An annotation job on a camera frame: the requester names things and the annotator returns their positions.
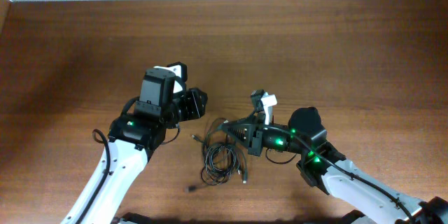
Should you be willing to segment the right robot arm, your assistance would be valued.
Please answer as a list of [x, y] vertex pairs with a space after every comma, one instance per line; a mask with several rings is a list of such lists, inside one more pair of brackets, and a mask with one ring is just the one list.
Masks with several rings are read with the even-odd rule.
[[355, 207], [355, 223], [446, 223], [447, 201], [428, 202], [394, 190], [372, 178], [328, 140], [314, 107], [293, 112], [287, 125], [264, 124], [259, 117], [223, 123], [219, 129], [235, 138], [252, 155], [266, 149], [298, 154], [296, 167], [311, 187]]

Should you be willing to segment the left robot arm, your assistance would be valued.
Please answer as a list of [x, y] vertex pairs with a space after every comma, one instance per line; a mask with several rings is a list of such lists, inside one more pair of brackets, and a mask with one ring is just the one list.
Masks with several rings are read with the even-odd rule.
[[110, 223], [155, 150], [166, 144], [166, 131], [205, 114], [207, 94], [188, 89], [187, 79], [181, 62], [147, 69], [139, 96], [123, 106], [108, 134], [93, 130], [104, 151], [64, 223]]

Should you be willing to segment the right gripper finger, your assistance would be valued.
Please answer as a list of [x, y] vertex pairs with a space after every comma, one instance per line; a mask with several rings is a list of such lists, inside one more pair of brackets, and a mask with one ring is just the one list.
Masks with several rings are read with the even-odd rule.
[[238, 141], [243, 147], [252, 147], [253, 128], [224, 127], [222, 130]]
[[225, 132], [230, 131], [239, 131], [242, 130], [251, 132], [253, 131], [256, 126], [258, 125], [257, 120], [234, 120], [227, 123], [223, 123], [221, 126], [221, 129]]

